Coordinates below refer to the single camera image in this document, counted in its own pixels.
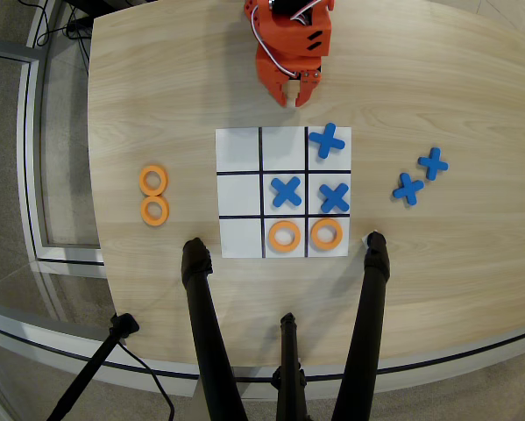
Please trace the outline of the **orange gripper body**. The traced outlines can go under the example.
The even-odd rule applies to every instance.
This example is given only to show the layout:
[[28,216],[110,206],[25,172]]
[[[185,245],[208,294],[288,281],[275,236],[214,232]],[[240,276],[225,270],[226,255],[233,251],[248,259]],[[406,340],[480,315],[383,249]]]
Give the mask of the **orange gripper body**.
[[305,70],[319,69],[322,74],[322,57],[329,54],[331,32],[329,17],[256,17],[256,68],[274,65],[287,75],[288,82],[300,81],[300,72]]

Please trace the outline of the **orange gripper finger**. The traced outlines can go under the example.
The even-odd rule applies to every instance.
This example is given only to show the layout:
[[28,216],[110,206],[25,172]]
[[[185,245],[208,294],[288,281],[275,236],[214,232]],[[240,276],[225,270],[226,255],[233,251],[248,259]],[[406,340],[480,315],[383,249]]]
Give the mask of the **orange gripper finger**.
[[302,107],[312,96],[313,90],[322,80],[319,69],[300,72],[300,91],[295,99],[295,106]]
[[287,75],[277,69],[274,65],[263,65],[257,67],[258,77],[266,87],[273,99],[281,106],[287,106],[287,97],[283,91],[284,84],[287,82]]

